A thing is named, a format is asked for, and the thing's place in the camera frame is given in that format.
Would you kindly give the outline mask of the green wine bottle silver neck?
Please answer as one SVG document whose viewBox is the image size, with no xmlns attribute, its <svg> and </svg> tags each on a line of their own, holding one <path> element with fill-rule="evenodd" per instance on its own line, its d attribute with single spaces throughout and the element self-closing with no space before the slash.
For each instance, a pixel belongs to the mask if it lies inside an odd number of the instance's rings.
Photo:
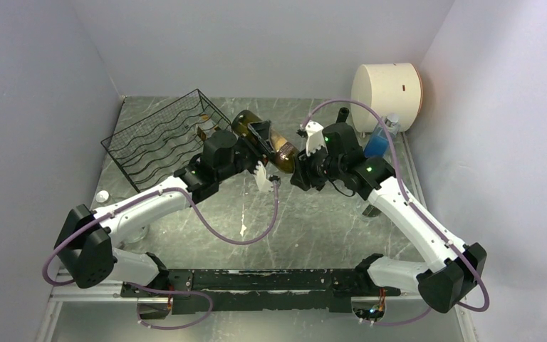
<svg viewBox="0 0 547 342">
<path fill-rule="evenodd" d="M 278 170 L 293 173 L 293 157 L 298 154 L 298 149 L 273 129 L 270 120 L 261 119 L 250 110 L 243 110 L 231 122 L 231 129 L 237 135 L 246 137 L 264 155 L 264 164 L 271 162 Z"/>
</svg>

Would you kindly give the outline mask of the green wine bottle black neck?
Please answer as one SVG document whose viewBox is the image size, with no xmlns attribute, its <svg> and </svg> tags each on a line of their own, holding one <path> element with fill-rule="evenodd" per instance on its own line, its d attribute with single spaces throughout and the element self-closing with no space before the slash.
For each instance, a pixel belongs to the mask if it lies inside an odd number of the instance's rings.
<svg viewBox="0 0 547 342">
<path fill-rule="evenodd" d="M 336 123 L 345 123 L 349 115 L 350 115 L 349 108 L 346 108 L 346 107 L 340 108 L 337 114 Z"/>
</svg>

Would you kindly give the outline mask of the clear bottle white cap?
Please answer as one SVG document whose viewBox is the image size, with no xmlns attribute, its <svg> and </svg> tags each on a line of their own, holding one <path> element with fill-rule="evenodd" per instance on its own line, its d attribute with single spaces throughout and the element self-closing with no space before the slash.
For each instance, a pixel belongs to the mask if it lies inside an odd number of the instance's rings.
<svg viewBox="0 0 547 342">
<path fill-rule="evenodd" d="M 358 213 L 359 218 L 364 220 L 375 219 L 382 213 L 377 207 L 367 202 L 359 204 L 356 212 Z"/>
</svg>

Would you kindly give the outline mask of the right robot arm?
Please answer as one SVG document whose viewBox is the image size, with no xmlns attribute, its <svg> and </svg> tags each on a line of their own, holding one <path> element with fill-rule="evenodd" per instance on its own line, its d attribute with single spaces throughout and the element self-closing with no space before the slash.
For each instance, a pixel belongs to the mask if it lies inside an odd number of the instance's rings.
<svg viewBox="0 0 547 342">
<path fill-rule="evenodd" d="M 383 157 L 364 156 L 348 124 L 323 127 L 311 121 L 297 133 L 306 147 L 294 157 L 292 185 L 321 190 L 327 182 L 341 181 L 389 218 L 422 257 L 413 262 L 376 256 L 356 276 L 362 294 L 401 289 L 419 294 L 431 309 L 445 314 L 480 285 L 487 258 L 483 246 L 467 244 L 440 224 Z"/>
</svg>

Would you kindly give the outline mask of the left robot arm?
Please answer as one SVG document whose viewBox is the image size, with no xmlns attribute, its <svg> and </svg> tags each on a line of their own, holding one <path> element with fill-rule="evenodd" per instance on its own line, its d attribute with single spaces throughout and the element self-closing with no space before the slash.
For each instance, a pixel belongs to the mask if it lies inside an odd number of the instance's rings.
<svg viewBox="0 0 547 342">
<path fill-rule="evenodd" d="M 219 191 L 220 184 L 244 171 L 261 191 L 278 192 L 279 180 L 268 177 L 265 166 L 274 158 L 270 123 L 250 123 L 246 131 L 217 130 L 203 143 L 202 152 L 186 165 L 144 192 L 93 211 L 84 204 L 66 217 L 54 250 L 43 265 L 43 278 L 57 286 L 48 267 L 58 258 L 81 289 L 104 280 L 140 286 L 151 296 L 166 292 L 169 272 L 153 254 L 119 249 L 128 238 L 153 221 L 197 204 Z"/>
</svg>

